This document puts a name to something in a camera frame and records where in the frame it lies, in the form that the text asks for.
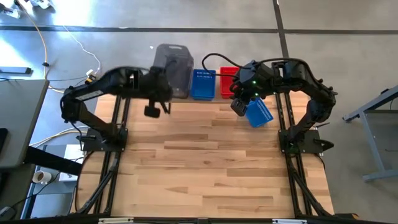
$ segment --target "cable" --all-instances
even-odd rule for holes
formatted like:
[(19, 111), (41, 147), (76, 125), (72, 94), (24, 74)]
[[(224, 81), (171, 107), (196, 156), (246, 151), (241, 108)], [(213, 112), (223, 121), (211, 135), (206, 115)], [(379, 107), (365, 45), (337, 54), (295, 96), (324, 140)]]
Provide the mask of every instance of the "cable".
[[(88, 126), (79, 126), (78, 128), (88, 128)], [(49, 141), (49, 140), (51, 140), (51, 139), (53, 139), (53, 138), (55, 138), (55, 137), (58, 137), (58, 136), (61, 136), (61, 135), (64, 135), (64, 134), (69, 134), (69, 133), (78, 133), (78, 131), (71, 131), (71, 130), (73, 130), (73, 129), (75, 129), (75, 128), (68, 128), (68, 129), (65, 129), (65, 130), (63, 130), (63, 131), (60, 131), (58, 134), (54, 134), (53, 136), (47, 137), (47, 138), (45, 138), (45, 139), (43, 139), (43, 140), (41, 140), (41, 141), (32, 143), (32, 144), (30, 144), (29, 146), (34, 146), (34, 145), (36, 145), (36, 144), (39, 144), (38, 146), (36, 146), (36, 147), (39, 147), (39, 146), (42, 145), (43, 143), (45, 143), (45, 142), (47, 142), (47, 141)]]
[(80, 134), (79, 144), (80, 144), (80, 150), (82, 151), (82, 150), (83, 150), (83, 146), (81, 145), (81, 139), (82, 139), (83, 135), (82, 135), (80, 129), (78, 129), (78, 128), (76, 127), (75, 124), (73, 124), (72, 122), (71, 122), (70, 124), (71, 124), (71, 125), (79, 132), (79, 134)]
[[(46, 46), (46, 44), (45, 44), (43, 35), (42, 35), (40, 29), (37, 27), (37, 24), (35, 23), (35, 21), (31, 18), (31, 16), (29, 15), (29, 13), (26, 11), (25, 7), (21, 4), (20, 0), (17, 0), (17, 2), (18, 2), (18, 4), (20, 5), (20, 7), (22, 8), (22, 10), (26, 13), (26, 15), (27, 15), (27, 17), (29, 18), (29, 20), (33, 23), (33, 26), (36, 28), (36, 30), (37, 30), (37, 32), (39, 33), (40, 38), (41, 38), (41, 40), (42, 40), (43, 47), (44, 47), (44, 63), (43, 63), (43, 67), (44, 67), (44, 79), (47, 79), (47, 75), (48, 75), (48, 73), (47, 73), (47, 67), (49, 66), (49, 64), (48, 64), (48, 62), (47, 62), (47, 46)], [(68, 31), (68, 33), (72, 36), (72, 38), (73, 38), (76, 42), (78, 42), (78, 43), (80, 44), (80, 46), (81, 46), (81, 48), (83, 49), (84, 52), (86, 52), (86, 53), (88, 53), (88, 54), (94, 56), (94, 58), (97, 60), (97, 62), (98, 62), (98, 68), (97, 68), (97, 71), (94, 73), (94, 74), (96, 75), (96, 74), (101, 70), (101, 62), (98, 60), (98, 58), (96, 57), (95, 54), (93, 54), (93, 53), (91, 53), (91, 52), (85, 50), (84, 47), (83, 47), (83, 45), (82, 45), (79, 41), (76, 40), (76, 38), (72, 35), (72, 33), (69, 32), (69, 30), (68, 30), (65, 26), (63, 26), (63, 27)], [(57, 93), (63, 93), (62, 90), (60, 90), (59, 88), (53, 88), (51, 85), (49, 85), (49, 89), (51, 89), (51, 90), (53, 90), (53, 91), (56, 91)]]
[(16, 80), (23, 80), (23, 79), (22, 78), (17, 78), (17, 79), (0, 78), (0, 80), (2, 80), (1, 82), (5, 82), (5, 81), (16, 81)]
[[(74, 84), (74, 87), (76, 87), (77, 85), (79, 85), (81, 82), (86, 81), (87, 77), (84, 77), (84, 79), (80, 80), (78, 83)], [(67, 88), (54, 88), (56, 90), (66, 90)]]
[(66, 31), (68, 31), (69, 35), (73, 38), (73, 40), (75, 40), (75, 41), (80, 45), (81, 49), (82, 49), (84, 52), (88, 53), (88, 54), (91, 55), (91, 56), (94, 56), (95, 60), (97, 60), (97, 62), (98, 62), (98, 68), (97, 68), (97, 71), (94, 73), (94, 75), (96, 75), (96, 74), (101, 70), (101, 62), (100, 62), (100, 60), (98, 60), (98, 58), (97, 58), (97, 56), (96, 56), (95, 54), (93, 54), (93, 53), (87, 51), (87, 50), (83, 47), (83, 44), (81, 44), (78, 40), (76, 40), (75, 36), (74, 36), (71, 32), (69, 32), (69, 30), (68, 30), (67, 27), (65, 27), (64, 25), (62, 25), (62, 26), (63, 26), (63, 28), (65, 28)]
[(78, 195), (78, 190), (79, 190), (79, 180), (80, 180), (80, 176), (81, 176), (81, 173), (83, 172), (83, 168), (84, 168), (84, 166), (85, 166), (85, 163), (86, 163), (86, 161), (88, 161), (88, 159), (90, 158), (90, 156), (92, 155), (94, 153), (94, 151), (91, 151), (91, 152), (89, 152), (88, 154), (87, 154), (87, 156), (86, 156), (86, 159), (85, 160), (83, 160), (83, 162), (81, 163), (81, 170), (80, 170), (80, 174), (79, 174), (79, 176), (77, 177), (77, 181), (76, 181), (76, 190), (75, 190), (75, 212), (77, 212), (78, 211), (78, 209), (77, 209), (77, 195)]
[(321, 156), (319, 156), (318, 153), (314, 153), (314, 155), (315, 155), (316, 157), (318, 157), (318, 158), (321, 160), (321, 162), (322, 162), (322, 164), (323, 164), (323, 169), (326, 170), (325, 162), (323, 161), (323, 159), (321, 158)]
[(74, 196), (74, 194), (75, 194), (76, 189), (77, 189), (77, 185), (73, 188), (73, 192), (72, 192), (72, 197), (71, 197), (71, 199), (70, 199), (70, 205), (69, 205), (68, 213), (70, 213), (70, 210), (72, 209), (72, 205), (73, 205), (73, 196)]
[(87, 76), (85, 75), (83, 77), (78, 77), (78, 78), (68, 78), (68, 79), (63, 79), (63, 80), (48, 80), (48, 81), (50, 81), (50, 82), (61, 82), (61, 81), (77, 80), (77, 79), (82, 79), (82, 78), (86, 79)]
[[(83, 157), (79, 157), (79, 158), (77, 158), (77, 159), (71, 159), (71, 161), (76, 162), (76, 161), (79, 160), (79, 159), (84, 159), (84, 156), (83, 156)], [(14, 207), (15, 207), (17, 204), (19, 204), (19, 203), (21, 203), (21, 202), (24, 202), (25, 200), (27, 200), (27, 199), (29, 199), (29, 198), (31, 198), (31, 197), (33, 197), (33, 196), (36, 196), (36, 195), (38, 195), (39, 193), (41, 193), (41, 191), (43, 191), (43, 189), (46, 188), (46, 186), (48, 186), (48, 185), (50, 185), (52, 182), (54, 182), (60, 174), (61, 174), (61, 172), (58, 172), (58, 174), (56, 174), (56, 176), (54, 177), (54, 179), (52, 179), (51, 181), (49, 181), (47, 185), (45, 185), (43, 188), (41, 188), (41, 189), (39, 190), (39, 192), (37, 192), (36, 194), (32, 194), (31, 196), (26, 197), (26, 198), (24, 198), (24, 199), (22, 199), (22, 200), (16, 202), (14, 205), (11, 206), (11, 208), (15, 209)]]
[(205, 66), (205, 60), (206, 60), (208, 57), (210, 57), (210, 56), (219, 56), (219, 57), (225, 59), (227, 62), (231, 63), (232, 65), (234, 65), (234, 66), (236, 66), (236, 67), (238, 67), (238, 68), (250, 69), (250, 68), (244, 67), (244, 66), (242, 66), (242, 65), (238, 65), (237, 63), (233, 62), (231, 59), (229, 59), (228, 57), (226, 57), (226, 56), (224, 56), (224, 55), (222, 55), (222, 54), (219, 54), (219, 53), (210, 53), (210, 54), (206, 55), (206, 56), (202, 59), (202, 61), (201, 61), (201, 66), (202, 66), (203, 69), (204, 69), (206, 72), (208, 72), (210, 75), (216, 75), (216, 76), (220, 76), (220, 77), (236, 77), (235, 75), (214, 74), (214, 73), (211, 73), (211, 72), (206, 68), (206, 66)]
[(391, 100), (391, 103), (390, 103), (390, 110), (391, 110), (392, 102), (394, 102), (394, 99)]

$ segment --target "clear plastic container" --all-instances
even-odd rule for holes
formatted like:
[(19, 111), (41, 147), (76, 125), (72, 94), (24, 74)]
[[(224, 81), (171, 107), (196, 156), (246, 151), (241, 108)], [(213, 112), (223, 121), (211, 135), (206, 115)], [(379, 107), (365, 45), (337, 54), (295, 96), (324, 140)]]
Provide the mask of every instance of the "clear plastic container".
[(173, 88), (174, 98), (188, 98), (193, 57), (186, 46), (160, 44), (156, 48), (154, 66), (165, 68), (166, 77)]

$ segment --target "red bin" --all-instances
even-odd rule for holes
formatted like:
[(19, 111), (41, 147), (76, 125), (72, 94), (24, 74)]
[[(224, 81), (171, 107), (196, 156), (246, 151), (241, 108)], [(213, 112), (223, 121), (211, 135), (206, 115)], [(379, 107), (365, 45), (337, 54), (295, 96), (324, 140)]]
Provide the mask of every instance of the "red bin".
[[(238, 67), (221, 67), (220, 73), (225, 75), (235, 75), (238, 72)], [(221, 86), (221, 97), (224, 99), (228, 99), (233, 94), (229, 90), (229, 87), (232, 85), (232, 77), (220, 77), (220, 86)]]

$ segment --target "blue plastic basket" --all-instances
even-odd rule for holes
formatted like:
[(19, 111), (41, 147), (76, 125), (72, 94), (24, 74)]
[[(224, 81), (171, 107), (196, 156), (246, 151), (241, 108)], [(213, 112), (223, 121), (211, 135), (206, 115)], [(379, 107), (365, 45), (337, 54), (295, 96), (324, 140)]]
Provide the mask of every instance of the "blue plastic basket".
[(254, 128), (258, 128), (274, 119), (261, 98), (250, 101), (248, 110), (246, 111), (246, 117)]
[(194, 69), (191, 96), (194, 100), (212, 100), (216, 95), (216, 76), (203, 69)]

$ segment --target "desk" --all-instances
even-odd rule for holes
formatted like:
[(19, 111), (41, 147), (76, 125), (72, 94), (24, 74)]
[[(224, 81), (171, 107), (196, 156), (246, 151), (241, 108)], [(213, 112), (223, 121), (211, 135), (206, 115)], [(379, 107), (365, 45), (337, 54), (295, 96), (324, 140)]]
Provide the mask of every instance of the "desk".
[[(290, 96), (299, 120), (308, 97)], [(114, 101), (113, 96), (99, 98), (95, 114), (110, 122)], [(146, 100), (131, 101), (129, 138), (119, 166), (112, 216), (294, 217), (285, 158), (279, 150), (274, 96), (264, 100), (274, 120), (257, 129), (231, 110), (230, 100), (219, 96), (212, 102), (178, 102), (170, 115), (153, 119), (144, 116)], [(103, 156), (103, 152), (94, 153), (83, 168), (80, 206), (98, 185)], [(333, 213), (322, 163), (309, 154), (303, 154), (303, 163), (309, 189)], [(102, 209), (107, 195), (106, 189)]]
[(47, 80), (0, 82), (0, 128), (8, 136), (0, 152), (0, 169), (22, 164), (49, 86)]

